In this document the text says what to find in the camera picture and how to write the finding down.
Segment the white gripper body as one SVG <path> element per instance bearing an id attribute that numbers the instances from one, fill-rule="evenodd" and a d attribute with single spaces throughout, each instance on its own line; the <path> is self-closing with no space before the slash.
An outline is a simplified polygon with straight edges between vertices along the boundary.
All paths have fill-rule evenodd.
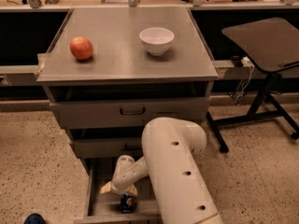
<path id="1" fill-rule="evenodd" d="M 111 192 L 119 195 L 128 194 L 131 192 L 131 185 L 112 182 Z"/>

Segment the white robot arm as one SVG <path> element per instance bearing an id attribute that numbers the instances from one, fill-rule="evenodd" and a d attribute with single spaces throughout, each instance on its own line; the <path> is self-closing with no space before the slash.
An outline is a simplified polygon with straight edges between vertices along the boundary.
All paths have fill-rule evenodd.
<path id="1" fill-rule="evenodd" d="M 164 224 L 224 224 L 192 152 L 206 147 L 206 133 L 183 119 L 157 118 L 143 129 L 143 156 L 118 158 L 102 194 L 136 196 L 135 182 L 148 176 Z"/>

